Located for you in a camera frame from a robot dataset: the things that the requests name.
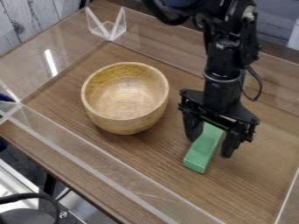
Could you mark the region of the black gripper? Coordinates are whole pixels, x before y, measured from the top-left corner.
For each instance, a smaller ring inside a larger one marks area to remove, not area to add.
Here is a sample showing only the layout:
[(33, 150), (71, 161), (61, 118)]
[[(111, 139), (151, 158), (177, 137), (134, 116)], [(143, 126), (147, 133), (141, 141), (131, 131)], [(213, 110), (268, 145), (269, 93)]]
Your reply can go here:
[(240, 145), (252, 142), (261, 119), (244, 106), (241, 96), (246, 72), (241, 70), (230, 75), (218, 75), (205, 71), (202, 91), (182, 89), (180, 110), (182, 111), (185, 133), (196, 141), (209, 123), (222, 129), (228, 135), (222, 144), (221, 155), (232, 158)]

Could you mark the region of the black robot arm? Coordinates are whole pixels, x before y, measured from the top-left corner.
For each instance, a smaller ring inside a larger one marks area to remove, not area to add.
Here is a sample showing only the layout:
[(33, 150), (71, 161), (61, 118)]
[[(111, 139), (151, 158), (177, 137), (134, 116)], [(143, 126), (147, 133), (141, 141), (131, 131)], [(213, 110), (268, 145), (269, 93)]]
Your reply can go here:
[(242, 143), (254, 140), (261, 120), (246, 108), (246, 75), (258, 76), (252, 64), (260, 59), (258, 12), (253, 0), (142, 0), (166, 25), (188, 20), (204, 31), (208, 64), (202, 91), (181, 91), (185, 133), (190, 140), (208, 123), (226, 131), (221, 155), (233, 156)]

